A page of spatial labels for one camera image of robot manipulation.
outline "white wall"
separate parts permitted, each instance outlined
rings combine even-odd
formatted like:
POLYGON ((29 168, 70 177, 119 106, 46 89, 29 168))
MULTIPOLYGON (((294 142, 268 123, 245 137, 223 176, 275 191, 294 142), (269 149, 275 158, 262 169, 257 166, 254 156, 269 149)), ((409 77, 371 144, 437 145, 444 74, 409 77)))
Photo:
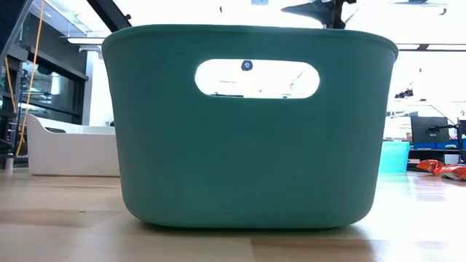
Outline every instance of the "white wall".
POLYGON ((114 120, 108 86, 107 70, 97 52, 87 53, 87 75, 89 81, 84 91, 82 124, 103 127, 114 120))

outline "orange plastic wrapper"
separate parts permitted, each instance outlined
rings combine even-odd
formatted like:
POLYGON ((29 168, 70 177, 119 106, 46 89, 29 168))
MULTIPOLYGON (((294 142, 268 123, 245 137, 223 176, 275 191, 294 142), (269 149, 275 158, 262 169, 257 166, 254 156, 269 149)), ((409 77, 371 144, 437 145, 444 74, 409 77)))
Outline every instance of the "orange plastic wrapper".
POLYGON ((438 160, 424 160, 416 167, 443 178, 466 181, 466 166, 464 165, 444 164, 438 160))

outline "light blue container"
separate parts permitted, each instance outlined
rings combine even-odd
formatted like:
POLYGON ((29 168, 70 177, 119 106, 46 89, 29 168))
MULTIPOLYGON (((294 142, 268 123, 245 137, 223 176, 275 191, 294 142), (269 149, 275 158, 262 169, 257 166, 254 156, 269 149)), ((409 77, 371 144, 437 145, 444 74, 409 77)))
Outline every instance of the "light blue container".
POLYGON ((409 142, 383 142, 379 173, 406 172, 408 155, 409 142))

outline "yellow cable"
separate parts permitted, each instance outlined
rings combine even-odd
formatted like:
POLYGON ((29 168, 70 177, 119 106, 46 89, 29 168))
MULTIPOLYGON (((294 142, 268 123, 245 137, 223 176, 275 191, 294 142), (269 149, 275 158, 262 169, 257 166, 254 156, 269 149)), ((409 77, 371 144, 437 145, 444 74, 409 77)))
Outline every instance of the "yellow cable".
POLYGON ((20 144, 17 147, 16 156, 20 155, 21 146, 23 145, 23 141, 24 141, 24 129, 26 126, 26 118, 28 117, 29 101, 31 100, 32 83, 34 81, 34 71, 35 71, 34 68, 36 67, 36 62, 37 62, 37 53, 39 52, 39 40, 41 38, 42 20, 44 18, 44 2, 45 0, 41 1, 41 17, 39 18, 39 29, 37 29, 36 51, 34 52, 34 59, 32 62, 31 82, 29 83, 28 99, 26 101, 26 110, 24 111, 23 126, 21 127, 21 139, 20 139, 20 144))
POLYGON ((16 112, 16 105, 15 105, 15 95, 13 94, 13 86, 12 86, 12 78, 9 75, 9 66, 8 66, 8 58, 5 58, 5 69, 7 70, 7 79, 8 79, 8 87, 9 87, 9 94, 12 97, 12 105, 13 105, 13 112, 16 112))

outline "wooden table surface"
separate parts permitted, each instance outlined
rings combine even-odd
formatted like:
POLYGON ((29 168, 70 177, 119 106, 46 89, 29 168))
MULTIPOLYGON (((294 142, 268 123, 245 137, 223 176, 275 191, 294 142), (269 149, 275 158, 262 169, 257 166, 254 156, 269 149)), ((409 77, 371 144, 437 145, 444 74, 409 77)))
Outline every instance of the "wooden table surface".
POLYGON ((0 261, 466 261, 466 182, 382 175, 369 215, 324 231, 197 231, 141 223, 118 178, 0 174, 0 261))

